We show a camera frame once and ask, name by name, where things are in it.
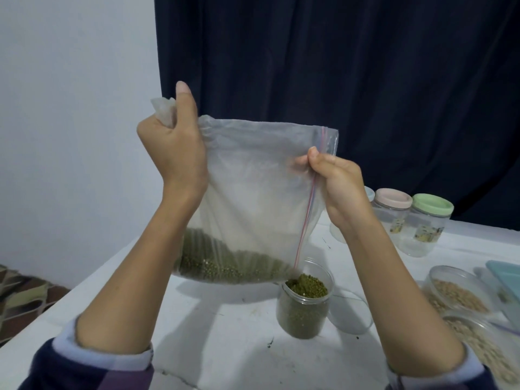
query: white table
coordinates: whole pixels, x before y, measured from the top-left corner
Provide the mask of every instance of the white table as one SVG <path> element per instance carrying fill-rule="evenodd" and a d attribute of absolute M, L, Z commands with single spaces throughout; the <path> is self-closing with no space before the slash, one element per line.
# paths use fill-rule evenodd
<path fill-rule="evenodd" d="M 329 222 L 323 214 L 305 254 L 325 264 L 338 286 L 362 294 L 348 248 L 330 235 Z M 19 386 L 36 350 L 87 307 L 134 243 L 0 349 L 1 389 Z M 417 280 L 438 264 L 470 272 L 489 259 L 520 264 L 520 233 L 450 221 L 431 255 L 401 256 Z M 384 356 L 374 326 L 356 337 L 327 320 L 315 339 L 293 339 L 276 321 L 277 294 L 273 284 L 227 287 L 172 277 L 153 334 L 151 388 L 384 388 Z"/>

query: hand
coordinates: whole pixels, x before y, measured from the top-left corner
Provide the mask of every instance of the hand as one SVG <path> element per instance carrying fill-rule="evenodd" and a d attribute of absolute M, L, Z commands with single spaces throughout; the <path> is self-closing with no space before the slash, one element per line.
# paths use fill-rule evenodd
<path fill-rule="evenodd" d="M 207 189 L 206 147 L 188 85 L 177 82 L 176 92 L 175 127 L 165 127 L 153 115 L 139 123 L 137 134 L 163 178 L 163 199 L 185 200 L 194 212 Z"/>
<path fill-rule="evenodd" d="M 361 169 L 352 162 L 327 153 L 309 149 L 307 159 L 317 173 L 325 178 L 324 198 L 330 220 L 342 231 L 373 211 L 365 192 Z"/>

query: left hand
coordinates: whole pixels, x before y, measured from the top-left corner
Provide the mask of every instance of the left hand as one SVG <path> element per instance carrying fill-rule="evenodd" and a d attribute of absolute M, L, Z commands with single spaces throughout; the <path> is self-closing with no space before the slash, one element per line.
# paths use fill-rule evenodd
<path fill-rule="evenodd" d="M 167 128 L 152 115 L 139 123 L 137 134 L 163 178 L 163 199 L 183 199 L 194 212 L 207 189 L 206 147 L 188 85 L 177 82 L 176 91 L 175 127 Z"/>

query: forearm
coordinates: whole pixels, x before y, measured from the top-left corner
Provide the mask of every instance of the forearm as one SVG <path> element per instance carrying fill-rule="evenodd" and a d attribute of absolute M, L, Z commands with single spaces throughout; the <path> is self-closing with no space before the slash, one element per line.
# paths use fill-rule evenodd
<path fill-rule="evenodd" d="M 150 344 L 159 308 L 191 217 L 184 200 L 165 199 L 110 280 L 77 321 L 78 343 L 114 354 Z"/>
<path fill-rule="evenodd" d="M 464 347 L 428 303 L 375 216 L 343 228 L 389 365 L 399 374 L 449 372 Z"/>

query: dark navy curtain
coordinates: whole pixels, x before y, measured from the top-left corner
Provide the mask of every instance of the dark navy curtain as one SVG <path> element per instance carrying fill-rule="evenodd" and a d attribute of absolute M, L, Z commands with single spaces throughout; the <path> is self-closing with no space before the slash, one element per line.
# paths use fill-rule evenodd
<path fill-rule="evenodd" d="M 518 0 L 155 0 L 162 94 L 323 125 L 366 185 L 520 230 Z"/>

